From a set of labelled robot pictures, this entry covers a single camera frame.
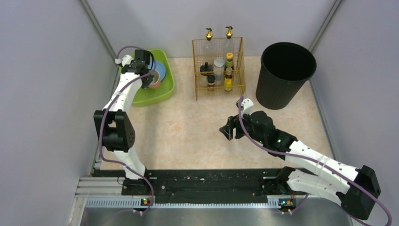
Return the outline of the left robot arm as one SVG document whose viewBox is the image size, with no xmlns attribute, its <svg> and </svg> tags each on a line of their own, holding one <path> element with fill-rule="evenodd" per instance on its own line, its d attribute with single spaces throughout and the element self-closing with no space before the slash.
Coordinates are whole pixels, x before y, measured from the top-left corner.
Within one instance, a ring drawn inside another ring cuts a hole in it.
<svg viewBox="0 0 399 226">
<path fill-rule="evenodd" d="M 148 87 L 156 68 L 150 51 L 135 47 L 133 56 L 116 58 L 120 68 L 118 85 L 110 101 L 102 110 L 94 113 L 94 122 L 98 136 L 97 149 L 105 162 L 121 165 L 125 171 L 124 185 L 151 186 L 144 176 L 146 167 L 141 163 L 135 151 L 135 130 L 129 119 L 128 111 L 138 90 Z"/>
</svg>

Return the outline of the blue plate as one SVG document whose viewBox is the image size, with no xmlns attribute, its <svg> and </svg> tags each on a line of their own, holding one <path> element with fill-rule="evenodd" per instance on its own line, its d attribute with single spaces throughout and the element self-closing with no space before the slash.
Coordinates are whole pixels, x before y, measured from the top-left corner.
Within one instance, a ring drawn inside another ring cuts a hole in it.
<svg viewBox="0 0 399 226">
<path fill-rule="evenodd" d="M 162 62 L 155 61 L 155 63 L 156 63 L 155 70 L 157 70 L 160 73 L 161 81 L 163 81 L 165 79 L 165 77 L 166 77 L 166 68 L 165 68 L 165 66 L 163 65 Z"/>
</svg>

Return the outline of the clear oil dispenser bottle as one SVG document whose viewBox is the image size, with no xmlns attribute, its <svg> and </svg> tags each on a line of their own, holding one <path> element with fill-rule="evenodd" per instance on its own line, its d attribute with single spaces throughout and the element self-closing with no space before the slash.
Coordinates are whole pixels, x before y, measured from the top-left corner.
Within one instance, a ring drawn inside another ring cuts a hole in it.
<svg viewBox="0 0 399 226">
<path fill-rule="evenodd" d="M 233 27 L 227 26 L 227 31 L 225 33 L 226 39 L 223 44 L 224 53 L 233 53 L 234 52 L 234 39 L 233 39 Z"/>
</svg>

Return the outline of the small dark spice jar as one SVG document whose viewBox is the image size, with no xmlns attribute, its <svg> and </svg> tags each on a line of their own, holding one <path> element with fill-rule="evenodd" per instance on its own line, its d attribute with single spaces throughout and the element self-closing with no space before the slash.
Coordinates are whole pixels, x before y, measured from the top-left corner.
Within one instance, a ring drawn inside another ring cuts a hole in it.
<svg viewBox="0 0 399 226">
<path fill-rule="evenodd" d="M 215 90 L 215 76 L 214 75 L 207 76 L 207 90 L 208 91 Z"/>
</svg>

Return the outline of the small spice bottle yellow label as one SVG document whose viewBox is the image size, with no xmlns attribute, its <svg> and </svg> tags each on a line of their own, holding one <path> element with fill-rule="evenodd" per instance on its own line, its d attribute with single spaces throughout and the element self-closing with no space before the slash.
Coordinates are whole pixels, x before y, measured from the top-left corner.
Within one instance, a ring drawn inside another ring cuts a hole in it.
<svg viewBox="0 0 399 226">
<path fill-rule="evenodd" d="M 233 69 L 227 67 L 224 75 L 224 90 L 226 92 L 232 91 L 232 79 L 233 79 Z"/>
</svg>

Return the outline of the black trash bin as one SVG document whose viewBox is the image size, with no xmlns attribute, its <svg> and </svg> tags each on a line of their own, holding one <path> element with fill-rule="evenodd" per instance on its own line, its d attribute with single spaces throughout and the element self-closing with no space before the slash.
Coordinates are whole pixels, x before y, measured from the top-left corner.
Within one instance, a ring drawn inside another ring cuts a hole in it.
<svg viewBox="0 0 399 226">
<path fill-rule="evenodd" d="M 314 55 L 291 42 L 268 46 L 260 63 L 255 96 L 259 104 L 271 110 L 286 107 L 317 68 Z"/>
</svg>

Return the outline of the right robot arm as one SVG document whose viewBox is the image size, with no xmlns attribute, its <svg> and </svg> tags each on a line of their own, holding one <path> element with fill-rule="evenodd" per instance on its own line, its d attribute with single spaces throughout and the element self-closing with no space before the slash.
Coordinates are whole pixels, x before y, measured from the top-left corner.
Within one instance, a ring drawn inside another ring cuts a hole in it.
<svg viewBox="0 0 399 226">
<path fill-rule="evenodd" d="M 345 165 L 311 149 L 295 136 L 277 129 L 263 111 L 230 116 L 219 130 L 228 140 L 248 136 L 268 149 L 269 154 L 309 171 L 282 169 L 277 178 L 284 189 L 317 195 L 338 204 L 355 218 L 369 218 L 381 193 L 371 167 Z"/>
</svg>

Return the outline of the dark sauce dispenser bottle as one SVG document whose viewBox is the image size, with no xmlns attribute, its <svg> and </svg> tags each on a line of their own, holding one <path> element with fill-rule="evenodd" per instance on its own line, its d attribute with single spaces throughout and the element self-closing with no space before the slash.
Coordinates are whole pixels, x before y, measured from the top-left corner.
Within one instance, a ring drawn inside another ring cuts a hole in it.
<svg viewBox="0 0 399 226">
<path fill-rule="evenodd" d="M 207 33 L 206 33 L 206 41 L 204 42 L 203 45 L 203 57 L 204 57 L 204 62 L 207 62 L 209 65 L 212 65 L 214 60 L 213 33 L 211 28 L 206 28 L 206 30 Z"/>
</svg>

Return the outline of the pink mug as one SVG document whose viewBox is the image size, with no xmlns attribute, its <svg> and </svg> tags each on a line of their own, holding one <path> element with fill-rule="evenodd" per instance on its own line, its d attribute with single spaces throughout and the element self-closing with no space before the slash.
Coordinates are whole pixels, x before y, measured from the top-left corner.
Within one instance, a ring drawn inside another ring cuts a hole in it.
<svg viewBox="0 0 399 226">
<path fill-rule="evenodd" d="M 150 89 L 157 89 L 161 84 L 161 75 L 157 70 L 155 70 L 152 75 L 152 82 L 149 84 L 148 87 Z"/>
</svg>

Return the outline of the glass jar black lid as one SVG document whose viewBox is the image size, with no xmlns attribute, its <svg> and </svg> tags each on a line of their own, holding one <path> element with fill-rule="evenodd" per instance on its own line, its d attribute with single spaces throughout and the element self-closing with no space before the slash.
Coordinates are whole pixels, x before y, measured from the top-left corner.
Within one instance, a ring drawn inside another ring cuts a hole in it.
<svg viewBox="0 0 399 226">
<path fill-rule="evenodd" d="M 208 62 L 205 62 L 203 65 L 200 66 L 200 74 L 204 77 L 208 77 L 213 75 L 213 66 Z"/>
</svg>

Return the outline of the red sauce bottle yellow cap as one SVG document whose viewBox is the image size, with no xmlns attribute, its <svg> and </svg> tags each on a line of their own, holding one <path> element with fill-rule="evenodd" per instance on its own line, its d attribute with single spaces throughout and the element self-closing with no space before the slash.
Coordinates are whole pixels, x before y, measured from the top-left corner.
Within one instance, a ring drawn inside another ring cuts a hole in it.
<svg viewBox="0 0 399 226">
<path fill-rule="evenodd" d="M 234 54 L 232 52 L 228 52 L 226 54 L 226 60 L 225 60 L 225 69 L 231 68 L 234 70 Z"/>
</svg>

